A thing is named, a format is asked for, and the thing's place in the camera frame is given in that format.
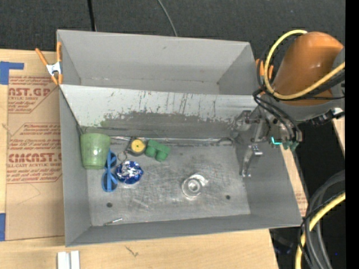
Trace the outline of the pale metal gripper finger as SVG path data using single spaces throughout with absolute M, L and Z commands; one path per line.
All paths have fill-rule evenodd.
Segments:
M 263 156 L 263 152 L 258 145 L 249 145 L 245 153 L 245 177 L 250 177 L 252 169 Z
M 240 170 L 241 176 L 251 176 L 251 173 L 249 172 L 249 168 L 250 168 L 252 156 L 253 156 L 252 145 L 248 145 L 242 157 L 241 170 Z

